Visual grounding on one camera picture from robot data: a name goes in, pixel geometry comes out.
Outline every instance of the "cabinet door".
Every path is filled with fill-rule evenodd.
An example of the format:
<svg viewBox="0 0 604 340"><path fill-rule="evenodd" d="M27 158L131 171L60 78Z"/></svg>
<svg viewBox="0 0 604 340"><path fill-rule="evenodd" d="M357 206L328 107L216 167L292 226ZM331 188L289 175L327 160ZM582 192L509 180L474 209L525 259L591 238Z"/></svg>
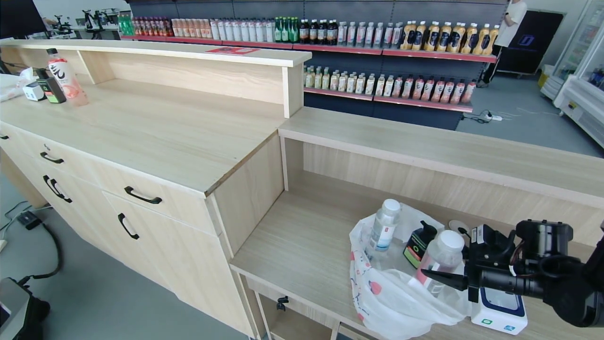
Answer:
<svg viewBox="0 0 604 340"><path fill-rule="evenodd" d="M150 258L143 252L138 238L134 234L130 236L129 231L121 225L121 218L115 213L100 188L61 171L54 170L52 175L58 182L57 189L73 200L78 213L92 227L99 246L107 245L111 249L112 257L142 276L171 290Z"/></svg>
<svg viewBox="0 0 604 340"><path fill-rule="evenodd" d="M254 336L218 237L104 194L180 300Z"/></svg>

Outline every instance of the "black device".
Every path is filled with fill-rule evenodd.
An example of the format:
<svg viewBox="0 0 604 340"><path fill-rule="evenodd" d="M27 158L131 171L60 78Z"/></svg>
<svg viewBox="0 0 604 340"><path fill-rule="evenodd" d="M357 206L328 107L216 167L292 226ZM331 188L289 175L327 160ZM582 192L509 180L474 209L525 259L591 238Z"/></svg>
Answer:
<svg viewBox="0 0 604 340"><path fill-rule="evenodd" d="M486 287L542 299L576 327L604 327L604 237L585 264L568 256L573 228L562 222L525 220L508 237L484 224L472 230L471 238L464 275L422 272L455 289L468 289L472 302Z"/></svg>
<svg viewBox="0 0 604 340"><path fill-rule="evenodd" d="M33 0L0 1L0 39L46 32Z"/></svg>

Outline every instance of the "display fridge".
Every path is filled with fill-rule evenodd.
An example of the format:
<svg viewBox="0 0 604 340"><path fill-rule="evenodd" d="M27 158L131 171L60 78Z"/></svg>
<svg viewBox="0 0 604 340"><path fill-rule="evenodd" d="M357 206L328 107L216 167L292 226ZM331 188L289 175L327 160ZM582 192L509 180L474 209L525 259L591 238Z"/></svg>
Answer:
<svg viewBox="0 0 604 340"><path fill-rule="evenodd" d="M604 30L593 38L576 71L567 75L554 106L604 148Z"/></svg>
<svg viewBox="0 0 604 340"><path fill-rule="evenodd" d="M556 63L553 74L541 88L541 93L554 100L564 82L579 69L590 46L597 44L598 32L604 21L604 0L590 0L573 31L571 39Z"/></svg>

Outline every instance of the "cable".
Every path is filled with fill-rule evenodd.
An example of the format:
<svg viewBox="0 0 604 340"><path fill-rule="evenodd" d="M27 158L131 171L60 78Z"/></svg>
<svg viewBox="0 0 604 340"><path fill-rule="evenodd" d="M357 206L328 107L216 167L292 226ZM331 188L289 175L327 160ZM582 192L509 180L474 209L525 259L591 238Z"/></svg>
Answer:
<svg viewBox="0 0 604 340"><path fill-rule="evenodd" d="M54 275L56 275L61 270L61 268L63 268L63 249L61 248L61 243L59 242L59 238L57 237L57 235L52 230L50 230L50 228L48 228L48 226L46 224L44 224L44 222L42 223L42 227L44 228L44 230L46 230L48 232L48 234L50 235L50 237L53 238L54 245L57 248L57 267L52 272L50 272L48 274L27 275L26 277L24 277L21 280L19 280L18 284L20 286L23 286L31 278L35 279L35 280L39 280L39 279L46 279L46 278L49 278L51 276L54 276Z"/></svg>

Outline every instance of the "white plastic bag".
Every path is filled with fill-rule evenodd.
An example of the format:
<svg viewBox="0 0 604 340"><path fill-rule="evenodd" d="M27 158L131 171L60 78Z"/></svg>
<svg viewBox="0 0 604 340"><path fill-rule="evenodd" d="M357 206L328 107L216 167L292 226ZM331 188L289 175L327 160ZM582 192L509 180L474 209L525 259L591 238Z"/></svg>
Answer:
<svg viewBox="0 0 604 340"><path fill-rule="evenodd" d="M36 81L34 69L26 68L19 76L0 73L0 102L21 96L23 87Z"/></svg>
<svg viewBox="0 0 604 340"><path fill-rule="evenodd" d="M436 222L420 211L401 205L401 217L404 216L407 223L416 220L414 225L420 226L421 220ZM364 218L350 232L352 296L363 324L389 340L406 340L428 333L435 323L454 325L469 316L471 304L467 291L445 287L435 298L408 274L409 271L372 267L364 247L368 244L374 220L375 215ZM402 254L400 261L407 261Z"/></svg>

